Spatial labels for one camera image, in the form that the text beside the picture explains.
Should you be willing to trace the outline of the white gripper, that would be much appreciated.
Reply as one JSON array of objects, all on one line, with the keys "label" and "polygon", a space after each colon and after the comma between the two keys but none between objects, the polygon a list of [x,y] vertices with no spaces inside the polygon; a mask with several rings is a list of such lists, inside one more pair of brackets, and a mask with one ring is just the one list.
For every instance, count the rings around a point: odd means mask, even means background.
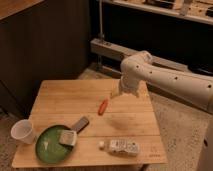
[{"label": "white gripper", "polygon": [[139,83],[139,79],[123,75],[119,81],[119,88],[114,88],[110,93],[110,97],[115,98],[120,96],[121,93],[130,93],[139,98]]}]

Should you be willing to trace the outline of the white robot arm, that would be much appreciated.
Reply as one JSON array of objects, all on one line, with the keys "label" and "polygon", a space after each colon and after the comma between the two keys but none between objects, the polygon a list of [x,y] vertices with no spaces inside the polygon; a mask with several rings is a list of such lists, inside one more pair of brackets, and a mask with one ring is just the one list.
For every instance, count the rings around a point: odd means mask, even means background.
[{"label": "white robot arm", "polygon": [[153,65],[153,56],[140,51],[122,60],[121,78],[110,98],[123,93],[138,97],[141,81],[175,95],[209,114],[213,114],[213,77]]}]

